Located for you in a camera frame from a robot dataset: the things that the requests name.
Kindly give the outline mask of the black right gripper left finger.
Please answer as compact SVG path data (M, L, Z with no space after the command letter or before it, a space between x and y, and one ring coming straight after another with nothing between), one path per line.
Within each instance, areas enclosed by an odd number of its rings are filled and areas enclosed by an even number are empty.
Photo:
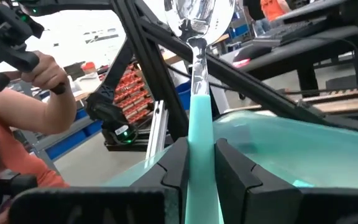
M16 224L181 224L189 176L188 143L180 138L128 187L36 188L9 210Z

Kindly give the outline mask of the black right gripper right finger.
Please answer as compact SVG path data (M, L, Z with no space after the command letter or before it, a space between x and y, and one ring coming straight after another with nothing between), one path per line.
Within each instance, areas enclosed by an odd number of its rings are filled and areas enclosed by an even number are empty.
M295 187L226 139L215 144L215 177L227 224L358 223L358 189Z

